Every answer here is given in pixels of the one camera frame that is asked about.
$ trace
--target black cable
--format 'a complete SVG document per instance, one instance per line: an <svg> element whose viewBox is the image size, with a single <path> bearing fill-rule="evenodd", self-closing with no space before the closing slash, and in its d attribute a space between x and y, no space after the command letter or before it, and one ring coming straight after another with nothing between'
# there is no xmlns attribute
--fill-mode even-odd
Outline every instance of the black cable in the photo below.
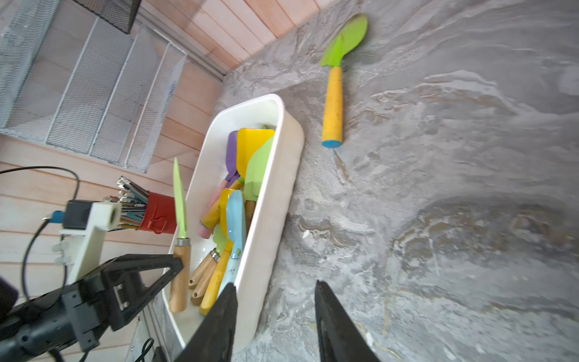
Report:
<svg viewBox="0 0 579 362"><path fill-rule="evenodd" d="M81 358L78 362L85 362L86 357L87 357L88 355L89 355L89 351L86 351L86 352L82 355L82 358Z"/></svg>
<svg viewBox="0 0 579 362"><path fill-rule="evenodd" d="M51 349L50 351L48 351L48 354L51 355L56 362L64 362L62 355L56 349Z"/></svg>
<svg viewBox="0 0 579 362"><path fill-rule="evenodd" d="M145 362L145 356L151 348L153 348L153 344L155 340L153 338L149 338L143 343L143 348L141 349L141 355L135 360L135 362Z"/></svg>
<svg viewBox="0 0 579 362"><path fill-rule="evenodd" d="M74 194L72 195L72 199L76 200L76 196L78 194L78 188L80 187L80 178L78 177L78 175L76 174L76 172L71 171L69 169L65 169L64 167L56 167L56 166L27 166L27 167L17 167L15 169L9 169L9 170L4 170L4 171L0 171L0 175L3 173L8 173L8 172L13 172L13 171L22 171L22 170L34 170L34 169L52 169L52 170L61 170L61 171L66 171L66 172L70 172L74 178L76 178L76 188L74 190Z"/></svg>
<svg viewBox="0 0 579 362"><path fill-rule="evenodd" d="M65 169L63 167L56 167L56 166L16 167L14 169L8 169L8 170L0 171L0 175L4 174L4 173L8 173L8 172L22 171L22 170L35 170L35 169L52 169L52 170L61 170L61 171L66 171L66 172L71 173L76 178L76 187L74 190L74 194L72 195L72 199L73 200L76 199L76 196L78 195L78 189L80 187L80 178L78 177L76 172L69 170L69 169ZM28 295L28 289L26 288L26 263L28 261L28 255L30 253L30 249L32 248L32 245L34 244L34 241L36 241L38 235L40 235L40 233L44 230L44 228L46 227L46 225L49 222L50 222L50 219L44 220L42 225L38 228L38 230L36 231L36 233L32 237L32 240L30 240L30 242L28 243L28 246L26 248L26 252L24 253L24 259L22 260L22 267L20 269L20 277L21 277L21 283L22 283L22 293L24 294L24 297L26 298L27 302L30 301L30 296ZM45 307L44 310L52 308L52 306L54 306L58 302L58 300L60 299L61 293L62 293L64 287L66 286L67 272L68 271L67 271L66 264L63 264L63 267L64 267L64 278L63 278L63 285L60 287L60 293L58 294L58 297L54 300L54 302L52 302L52 304L50 304L48 307Z"/></svg>
<svg viewBox="0 0 579 362"><path fill-rule="evenodd" d="M28 247L26 248L26 251L24 252L24 259L22 260L22 268L20 268L20 283L22 284L22 293L24 294L26 301L30 301L30 295L28 295L28 288L26 287L26 283L25 283L25 281L26 281L26 260L28 259L28 254L30 253L30 249L32 248L32 244L34 244L34 241L36 241L36 238L38 237L38 235L40 235L40 233L44 230L44 228L46 227L46 225L48 225L49 222L50 222L50 219L45 219L44 221L42 221L42 225L40 225L38 230L36 230L36 232L34 233L34 236L32 237L32 240L30 240L30 242L28 243Z"/></svg>

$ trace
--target yellow trowel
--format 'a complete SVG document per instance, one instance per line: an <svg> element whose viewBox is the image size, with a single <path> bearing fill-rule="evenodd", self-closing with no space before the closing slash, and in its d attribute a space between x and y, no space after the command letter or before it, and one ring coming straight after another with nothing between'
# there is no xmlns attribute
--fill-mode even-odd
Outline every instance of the yellow trowel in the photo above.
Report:
<svg viewBox="0 0 579 362"><path fill-rule="evenodd" d="M339 33L332 39L321 65L329 65L332 70L329 73L328 93L324 111L324 131L322 134L322 146L336 148L342 144L342 58L354 49L366 35L368 18L364 14L354 15L342 27Z"/></svg>

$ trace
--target purple trowel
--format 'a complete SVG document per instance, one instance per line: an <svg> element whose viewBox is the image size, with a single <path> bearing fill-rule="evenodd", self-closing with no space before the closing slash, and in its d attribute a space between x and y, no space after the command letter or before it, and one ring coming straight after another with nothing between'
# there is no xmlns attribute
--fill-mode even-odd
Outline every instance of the purple trowel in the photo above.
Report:
<svg viewBox="0 0 579 362"><path fill-rule="evenodd" d="M237 131L233 131L229 134L225 166L229 172L225 177L225 181L228 182L227 187L230 187L239 178L239 173L237 172Z"/></svg>
<svg viewBox="0 0 579 362"><path fill-rule="evenodd" d="M237 131L233 131L229 134L229 138L227 140L227 154L225 155L225 166L227 167L227 171L229 173L225 177L225 180L221 182L221 185L219 185L217 191L215 191L215 194L209 202L209 208L211 208L211 206L217 200L219 200L221 191L223 191L226 187L231 187L231 185L239 178L239 173L237 172ZM208 229L203 224L201 224L197 233L202 238L209 239L211 237L211 233L213 233L213 228Z"/></svg>

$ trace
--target countertop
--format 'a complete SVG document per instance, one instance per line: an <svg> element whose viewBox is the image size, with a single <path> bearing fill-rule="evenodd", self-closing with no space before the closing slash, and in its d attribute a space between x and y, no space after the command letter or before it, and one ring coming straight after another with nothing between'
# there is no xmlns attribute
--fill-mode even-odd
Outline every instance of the countertop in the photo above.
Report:
<svg viewBox="0 0 579 362"><path fill-rule="evenodd" d="M319 62L359 12L326 149ZM318 279L381 361L579 360L577 34L575 0L342 1L231 72L218 111L277 93L306 135L233 360L319 361Z"/></svg>

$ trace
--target wooden handle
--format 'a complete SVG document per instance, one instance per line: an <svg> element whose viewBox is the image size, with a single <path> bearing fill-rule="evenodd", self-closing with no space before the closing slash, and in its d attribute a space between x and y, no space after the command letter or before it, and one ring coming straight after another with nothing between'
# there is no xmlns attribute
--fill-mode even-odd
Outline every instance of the wooden handle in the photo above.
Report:
<svg viewBox="0 0 579 362"><path fill-rule="evenodd" d="M211 277L213 277L213 273L215 272L215 268L217 268L217 262L211 259L212 263L209 264L209 267L205 269L203 275L201 276L201 280L193 289L193 293L191 293L191 303L193 305L201 305L201 301L205 296L205 292L207 291L207 287L209 286L209 281Z"/></svg>
<svg viewBox="0 0 579 362"><path fill-rule="evenodd" d="M253 219L253 214L255 212L255 201L245 201L245 225L247 227L246 231L249 231L251 226L251 220Z"/></svg>
<svg viewBox="0 0 579 362"><path fill-rule="evenodd" d="M201 277L205 273L205 270L210 265L211 261L215 262L213 257L211 257L211 252L209 252L201 264L199 264L197 269L195 269L193 274L191 274L191 277L189 278L189 290L195 289L195 286L199 283L199 280L201 280Z"/></svg>
<svg viewBox="0 0 579 362"><path fill-rule="evenodd" d="M181 313L187 308L187 285L191 273L191 246L175 246L173 255L183 261L183 270L171 281L171 295L169 297L169 311Z"/></svg>

